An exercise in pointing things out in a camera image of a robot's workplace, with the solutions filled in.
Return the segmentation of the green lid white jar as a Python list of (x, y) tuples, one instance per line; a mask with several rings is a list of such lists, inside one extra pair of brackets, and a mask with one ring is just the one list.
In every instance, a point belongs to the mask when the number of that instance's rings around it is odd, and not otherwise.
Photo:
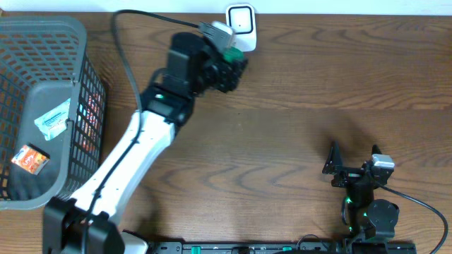
[(229, 49), (226, 49), (222, 56), (223, 59), (228, 63), (244, 60), (244, 53), (235, 47), (230, 47)]

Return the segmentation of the red white snack packet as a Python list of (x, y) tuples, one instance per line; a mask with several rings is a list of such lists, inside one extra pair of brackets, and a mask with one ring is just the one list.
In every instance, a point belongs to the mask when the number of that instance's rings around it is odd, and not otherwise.
[(78, 134), (78, 144), (82, 150), (90, 156), (97, 156), (100, 141), (100, 106), (101, 96), (99, 94), (86, 95), (88, 100), (85, 104), (80, 104), (78, 108), (77, 126), (80, 129)]

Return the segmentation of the teal white wipes packet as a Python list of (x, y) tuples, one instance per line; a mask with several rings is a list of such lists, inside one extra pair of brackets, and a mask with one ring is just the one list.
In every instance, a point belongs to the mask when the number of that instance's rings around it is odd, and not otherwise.
[(59, 106), (34, 120), (34, 124), (43, 134), (46, 141), (50, 141), (66, 130), (66, 120), (69, 117), (71, 99), (68, 98)]

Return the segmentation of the orange Kleenex tissue pack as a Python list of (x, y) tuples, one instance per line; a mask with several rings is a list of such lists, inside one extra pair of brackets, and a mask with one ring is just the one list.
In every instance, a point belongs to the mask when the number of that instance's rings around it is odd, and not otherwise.
[(11, 162), (30, 174), (38, 175), (49, 162), (49, 158), (31, 146), (24, 145)]

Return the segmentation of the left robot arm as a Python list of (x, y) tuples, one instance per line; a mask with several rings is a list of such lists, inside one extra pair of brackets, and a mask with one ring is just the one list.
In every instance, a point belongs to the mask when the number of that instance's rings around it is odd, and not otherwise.
[(147, 253), (150, 244), (118, 229), (131, 195), (191, 117), (206, 90), (233, 91), (248, 64), (236, 47), (207, 36), (172, 37), (167, 65), (138, 97), (126, 132), (101, 167), (68, 200), (44, 207), (43, 253)]

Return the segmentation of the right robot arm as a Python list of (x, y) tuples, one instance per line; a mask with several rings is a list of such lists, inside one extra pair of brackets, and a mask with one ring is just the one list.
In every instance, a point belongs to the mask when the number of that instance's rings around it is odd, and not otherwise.
[(338, 144), (331, 143), (322, 173), (333, 176), (333, 187), (346, 191), (342, 220), (349, 226), (350, 235), (342, 240), (344, 253), (389, 252), (388, 241), (395, 236), (400, 210), (392, 202), (376, 199), (374, 191), (387, 184), (394, 168), (393, 159), (383, 154), (377, 145), (372, 147), (371, 158), (362, 166), (347, 167)]

